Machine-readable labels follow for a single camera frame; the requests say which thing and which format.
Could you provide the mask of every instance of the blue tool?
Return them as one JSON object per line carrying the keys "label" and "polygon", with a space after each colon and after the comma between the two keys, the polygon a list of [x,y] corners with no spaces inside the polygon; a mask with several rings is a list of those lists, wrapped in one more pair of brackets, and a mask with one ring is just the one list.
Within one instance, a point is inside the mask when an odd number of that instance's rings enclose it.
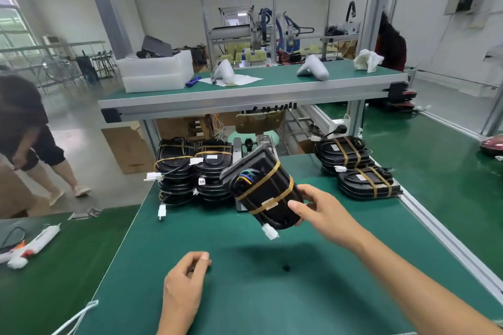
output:
{"label": "blue tool", "polygon": [[201,76],[194,76],[189,82],[185,83],[185,86],[188,88],[192,88],[196,82],[198,82],[201,79]]}

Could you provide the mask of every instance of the workbench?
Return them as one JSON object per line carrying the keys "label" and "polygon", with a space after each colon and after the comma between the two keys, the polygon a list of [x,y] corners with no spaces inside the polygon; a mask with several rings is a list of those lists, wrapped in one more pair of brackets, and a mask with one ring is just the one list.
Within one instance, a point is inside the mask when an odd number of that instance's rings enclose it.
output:
{"label": "workbench", "polygon": [[[221,87],[198,82],[192,88],[162,92],[126,93],[117,91],[99,101],[105,121],[140,121],[147,144],[156,153],[160,137],[154,119],[172,118],[228,111],[251,110],[263,106],[280,107],[285,103],[313,105],[325,102],[355,101],[388,96],[392,83],[407,81],[407,74],[377,67],[377,71],[357,71],[352,60],[324,63],[330,73],[328,81],[298,77],[300,65],[236,70],[261,78],[251,84]],[[202,78],[210,73],[200,73]]]}
{"label": "workbench", "polygon": [[[402,200],[353,201],[339,192],[314,155],[280,160],[296,183],[333,194],[400,256],[491,320],[503,319],[497,292],[482,286]],[[206,250],[213,260],[191,334],[413,331],[358,259],[325,241],[309,223],[270,241],[258,222],[237,213],[232,202],[171,208],[160,222],[157,194],[154,183],[93,297],[99,305],[85,315],[78,335],[155,333],[163,279],[191,250]]]}

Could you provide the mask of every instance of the window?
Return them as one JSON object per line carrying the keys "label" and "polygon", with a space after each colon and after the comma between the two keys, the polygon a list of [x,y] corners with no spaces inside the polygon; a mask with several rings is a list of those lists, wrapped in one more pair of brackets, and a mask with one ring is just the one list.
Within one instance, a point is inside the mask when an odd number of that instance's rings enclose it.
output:
{"label": "window", "polygon": [[[37,40],[29,29],[15,0],[0,0],[0,49],[36,46]],[[26,56],[38,56],[40,50],[24,51]],[[8,59],[17,58],[20,52],[4,53]]]}

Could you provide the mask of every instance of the shoe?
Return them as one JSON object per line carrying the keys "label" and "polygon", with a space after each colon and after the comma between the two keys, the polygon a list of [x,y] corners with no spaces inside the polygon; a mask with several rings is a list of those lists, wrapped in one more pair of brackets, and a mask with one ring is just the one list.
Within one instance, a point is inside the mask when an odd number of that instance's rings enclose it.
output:
{"label": "shoe", "polygon": [[56,201],[58,201],[63,195],[63,191],[60,191],[59,193],[51,193],[51,197],[49,198],[49,206],[52,207],[54,204],[56,204]]}
{"label": "shoe", "polygon": [[89,187],[84,187],[84,186],[79,186],[78,185],[75,188],[73,188],[73,194],[74,194],[75,197],[85,196],[89,192],[91,192],[91,188],[89,188]]}

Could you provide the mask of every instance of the white cord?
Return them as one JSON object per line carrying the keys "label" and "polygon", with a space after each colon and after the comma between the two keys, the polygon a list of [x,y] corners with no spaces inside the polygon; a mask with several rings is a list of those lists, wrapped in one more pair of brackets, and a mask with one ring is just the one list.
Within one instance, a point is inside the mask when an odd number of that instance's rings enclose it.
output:
{"label": "white cord", "polygon": [[91,310],[93,307],[97,306],[98,304],[98,300],[96,301],[91,301],[89,302],[81,311],[79,311],[77,314],[75,314],[70,320],[67,320],[63,326],[61,326],[60,328],[58,328],[55,332],[52,333],[52,335],[57,335],[59,334],[60,332],[62,332],[66,327],[68,327],[70,325],[70,323],[72,323],[75,319],[79,318],[77,323],[75,324],[75,326],[73,326],[73,328],[70,330],[70,332],[67,334],[67,335],[70,335],[72,334],[76,329],[77,327],[79,326],[80,322],[82,321],[82,319],[84,318],[84,315],[86,312],[88,312],[89,310]]}

